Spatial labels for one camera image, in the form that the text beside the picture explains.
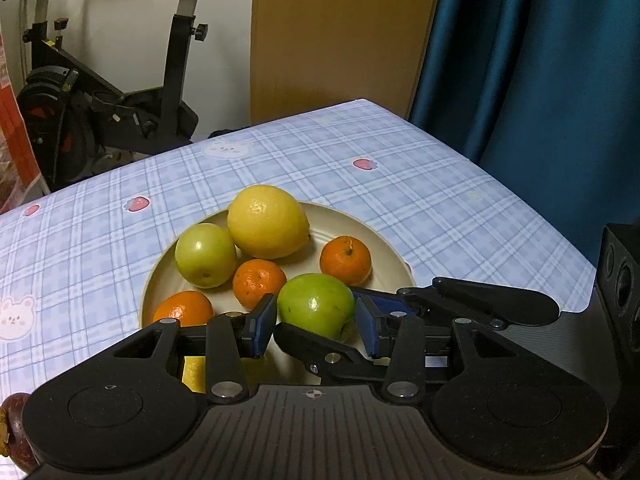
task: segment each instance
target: green apple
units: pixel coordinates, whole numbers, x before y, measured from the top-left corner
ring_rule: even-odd
[[[280,320],[309,332],[338,339],[340,330],[355,313],[349,287],[328,274],[301,274],[289,280],[278,294]]]
[[[178,238],[175,266],[199,288],[222,285],[236,272],[236,246],[226,230],[215,224],[196,224]]]

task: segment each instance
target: exercise bike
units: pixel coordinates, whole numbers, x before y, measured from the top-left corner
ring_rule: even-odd
[[[36,0],[34,23],[23,35],[31,45],[31,72],[18,106],[51,190],[97,173],[107,148],[157,155],[189,144],[198,116],[182,101],[191,38],[204,41],[208,26],[194,26],[198,0],[178,0],[161,87],[123,92],[63,49],[68,18],[47,37],[49,0]]]

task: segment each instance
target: fruit plate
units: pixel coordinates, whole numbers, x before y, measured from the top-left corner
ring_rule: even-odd
[[[408,265],[396,250],[377,232],[360,220],[341,211],[311,202],[301,202],[309,220],[311,240],[309,243],[285,258],[275,260],[284,270],[287,279],[307,272],[320,272],[319,259],[322,247],[335,237],[346,235],[361,240],[371,253],[372,273],[362,286],[384,292],[395,292],[403,286],[415,286]],[[219,211],[206,217],[209,222],[226,229],[227,211]],[[140,308],[141,326],[148,325],[156,307],[166,298],[183,290],[200,290],[211,301],[217,314],[223,312],[247,312],[231,289],[231,280],[216,288],[197,289],[187,282],[175,267],[174,251],[177,242],[162,254],[146,280]],[[238,251],[239,261],[243,258]],[[362,351],[362,343],[355,330],[348,337],[351,344]],[[259,360],[243,359],[242,364],[250,386],[257,383],[317,384],[318,378],[309,374],[302,363],[282,352],[271,339],[266,355]]]

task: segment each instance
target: wooden cabinet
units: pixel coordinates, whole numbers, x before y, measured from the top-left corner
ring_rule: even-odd
[[[254,0],[259,124],[357,98],[407,117],[436,0]]]

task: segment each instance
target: orange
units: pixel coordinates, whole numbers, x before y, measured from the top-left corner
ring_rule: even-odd
[[[345,285],[361,285],[371,274],[371,253],[357,238],[338,236],[322,248],[320,270]]]
[[[154,322],[163,317],[175,317],[180,321],[180,326],[204,325],[215,314],[209,298],[196,290],[185,290],[158,305]]]
[[[249,260],[238,270],[233,280],[234,295],[242,306],[253,310],[265,294],[278,294],[287,283],[282,269],[267,260]]]

